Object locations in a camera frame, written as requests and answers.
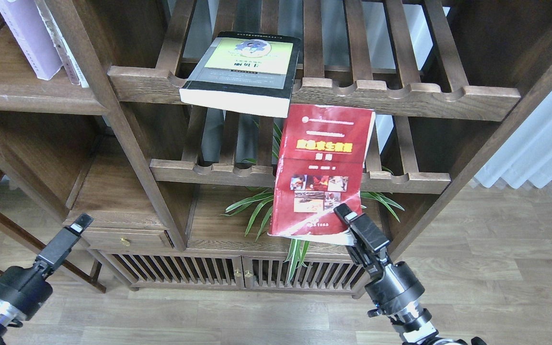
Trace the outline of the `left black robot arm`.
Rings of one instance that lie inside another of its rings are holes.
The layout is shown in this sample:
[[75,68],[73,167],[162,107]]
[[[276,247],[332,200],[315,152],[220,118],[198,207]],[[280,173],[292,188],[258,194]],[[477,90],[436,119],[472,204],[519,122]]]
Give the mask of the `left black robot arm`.
[[2,337],[7,327],[22,327],[52,295],[47,278],[63,264],[92,221],[91,216],[81,214],[41,250],[31,268],[11,266],[0,275],[0,345],[5,343]]

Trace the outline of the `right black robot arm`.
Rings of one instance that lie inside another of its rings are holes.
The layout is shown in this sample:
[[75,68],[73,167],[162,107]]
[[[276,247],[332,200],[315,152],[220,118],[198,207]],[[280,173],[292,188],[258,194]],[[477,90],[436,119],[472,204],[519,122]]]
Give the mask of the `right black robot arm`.
[[354,235],[354,244],[347,247],[351,260],[370,277],[365,290],[375,308],[368,316],[387,316],[404,345],[465,345],[462,339],[439,336],[431,313],[419,303],[425,292],[423,284],[405,262],[392,262],[387,252],[390,240],[374,221],[346,204],[334,212]]

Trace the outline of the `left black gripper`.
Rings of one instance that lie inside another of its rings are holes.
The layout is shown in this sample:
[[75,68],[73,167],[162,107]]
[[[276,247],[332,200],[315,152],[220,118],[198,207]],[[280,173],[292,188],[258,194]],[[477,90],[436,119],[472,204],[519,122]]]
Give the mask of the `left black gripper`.
[[67,258],[94,218],[81,214],[40,251],[31,268],[11,266],[0,276],[0,328],[22,327],[52,295],[46,281]]

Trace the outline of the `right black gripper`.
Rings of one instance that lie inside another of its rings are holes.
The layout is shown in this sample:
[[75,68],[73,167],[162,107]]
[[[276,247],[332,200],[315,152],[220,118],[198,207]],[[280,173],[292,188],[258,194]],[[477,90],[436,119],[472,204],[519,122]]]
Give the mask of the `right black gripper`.
[[419,303],[425,288],[405,262],[392,262],[385,234],[368,215],[353,212],[346,203],[333,211],[354,234],[354,245],[347,248],[353,262],[370,276],[365,289],[375,308],[367,315],[389,317],[399,334],[431,334],[431,313]]

